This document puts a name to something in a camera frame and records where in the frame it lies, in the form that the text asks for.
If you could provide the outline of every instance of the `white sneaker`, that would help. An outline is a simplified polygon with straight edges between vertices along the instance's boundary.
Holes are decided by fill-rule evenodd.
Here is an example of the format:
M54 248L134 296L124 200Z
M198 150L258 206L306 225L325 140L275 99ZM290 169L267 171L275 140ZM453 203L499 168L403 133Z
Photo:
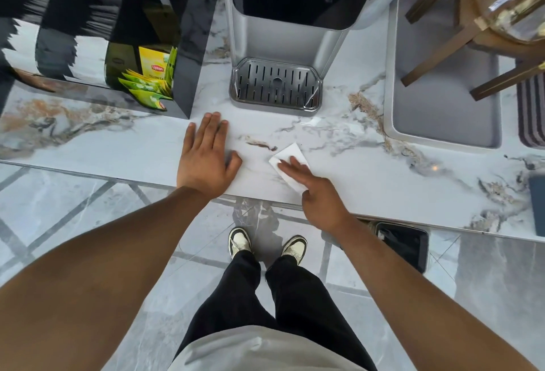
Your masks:
M300 264L305 256L307 241L301 235L296 235L286 242L282 250L282 256L291 255Z
M244 228L233 228L229 232L229 253L231 254L231 259L239 251L252 251L252 245L250 243L250 237L248 232Z

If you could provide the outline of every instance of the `gray tray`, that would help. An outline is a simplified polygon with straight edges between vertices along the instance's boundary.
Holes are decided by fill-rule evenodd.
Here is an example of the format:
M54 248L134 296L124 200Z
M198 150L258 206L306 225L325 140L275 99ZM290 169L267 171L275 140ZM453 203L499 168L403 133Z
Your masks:
M457 32L454 0L438 0L416 23L405 14L416 0L390 5L384 130L392 138L466 152L501 146L499 96L474 101L469 90L498 76L498 57L465 46L405 87L401 77Z

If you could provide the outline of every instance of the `beige shirt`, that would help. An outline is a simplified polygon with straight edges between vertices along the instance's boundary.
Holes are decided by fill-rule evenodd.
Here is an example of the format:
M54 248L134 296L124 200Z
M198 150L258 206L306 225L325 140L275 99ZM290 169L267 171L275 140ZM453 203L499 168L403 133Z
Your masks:
M309 339L262 326L243 326L193 341L168 371L365 371Z

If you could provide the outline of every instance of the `hand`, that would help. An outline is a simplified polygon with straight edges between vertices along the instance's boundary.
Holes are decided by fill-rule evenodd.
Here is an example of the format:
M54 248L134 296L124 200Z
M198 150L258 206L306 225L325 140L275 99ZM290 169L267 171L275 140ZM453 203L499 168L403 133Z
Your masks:
M201 192L208 200L225 193L242 165L242 159L233 151L225 166L225 139L229 123L221 115L206 113L195 134L195 123L189 123L181 150L177 187L190 187Z
M353 218L329 179L313 175L310 169L290 157L291 164L280 161L278 168L308 188L303 193L303 211L309 222L318 229L336 235Z

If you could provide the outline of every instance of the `black pants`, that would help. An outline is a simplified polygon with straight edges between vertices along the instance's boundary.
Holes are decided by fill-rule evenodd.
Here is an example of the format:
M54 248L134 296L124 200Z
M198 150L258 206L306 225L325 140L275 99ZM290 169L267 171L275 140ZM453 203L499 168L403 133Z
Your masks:
M189 343L209 334L260 325L308 338L367 371L377 370L316 275L286 255L275 261L265 278L273 294L276 319L255 295L261 279L259 263L250 251L239 251L217 288L195 313L175 357Z

